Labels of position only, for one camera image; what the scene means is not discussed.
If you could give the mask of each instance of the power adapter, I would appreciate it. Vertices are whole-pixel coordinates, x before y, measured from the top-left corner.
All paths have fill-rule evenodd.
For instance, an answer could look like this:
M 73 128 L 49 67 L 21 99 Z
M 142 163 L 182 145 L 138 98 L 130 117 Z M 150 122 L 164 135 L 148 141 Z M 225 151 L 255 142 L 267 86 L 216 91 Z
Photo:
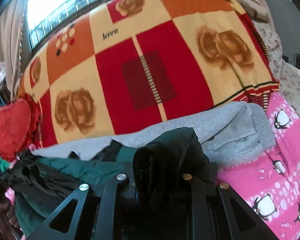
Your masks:
M 295 67 L 300 70 L 300 55 L 296 54 Z

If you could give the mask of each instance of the silver bolt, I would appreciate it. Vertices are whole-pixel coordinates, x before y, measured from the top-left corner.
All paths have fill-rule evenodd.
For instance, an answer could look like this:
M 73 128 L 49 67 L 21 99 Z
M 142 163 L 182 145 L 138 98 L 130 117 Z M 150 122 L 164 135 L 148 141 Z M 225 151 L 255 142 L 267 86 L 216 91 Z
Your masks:
M 229 184 L 226 183 L 226 182 L 221 182 L 221 183 L 220 183 L 220 188 L 221 188 L 221 189 L 228 189 L 229 187 L 230 187 Z
M 192 179 L 192 176 L 191 176 L 190 174 L 186 173 L 186 174 L 183 174 L 183 175 L 182 175 L 182 178 L 183 178 L 184 180 L 190 180 L 190 179 Z
M 89 185 L 88 184 L 81 184 L 80 187 L 79 187 L 79 190 L 81 191 L 85 191 L 89 188 Z
M 125 174 L 123 174 L 123 173 L 120 173 L 120 174 L 117 175 L 117 179 L 118 180 L 124 180 L 124 179 L 126 179 L 126 177 L 127 176 Z

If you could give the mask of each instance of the pink penguin fabric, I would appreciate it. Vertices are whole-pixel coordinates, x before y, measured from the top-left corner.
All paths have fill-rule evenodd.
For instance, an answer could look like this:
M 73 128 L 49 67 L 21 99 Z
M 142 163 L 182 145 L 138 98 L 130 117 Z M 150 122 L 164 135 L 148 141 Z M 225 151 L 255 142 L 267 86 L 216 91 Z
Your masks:
M 282 240 L 300 237 L 300 118 L 274 92 L 267 117 L 277 145 L 251 163 L 220 169 L 229 183 Z

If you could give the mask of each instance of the curtain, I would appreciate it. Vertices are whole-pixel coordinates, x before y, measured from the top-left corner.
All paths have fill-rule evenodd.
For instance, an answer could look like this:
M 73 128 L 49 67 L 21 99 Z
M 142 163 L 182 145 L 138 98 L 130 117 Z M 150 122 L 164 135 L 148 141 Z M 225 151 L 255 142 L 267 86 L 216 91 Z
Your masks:
M 28 0 L 12 0 L 0 16 L 0 61 L 5 63 L 6 83 L 11 100 L 20 73 L 23 19 L 27 2 Z

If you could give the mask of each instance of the triangular cutout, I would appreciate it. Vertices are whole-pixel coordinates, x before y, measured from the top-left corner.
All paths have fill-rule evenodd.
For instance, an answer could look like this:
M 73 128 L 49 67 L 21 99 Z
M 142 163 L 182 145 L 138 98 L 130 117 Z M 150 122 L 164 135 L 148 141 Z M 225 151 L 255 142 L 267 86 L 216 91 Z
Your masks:
M 78 200 L 76 198 L 69 201 L 63 210 L 50 222 L 49 227 L 61 233 L 67 233 L 77 204 Z
M 245 232 L 256 227 L 256 223 L 253 219 L 234 198 L 230 199 L 230 203 L 240 232 Z

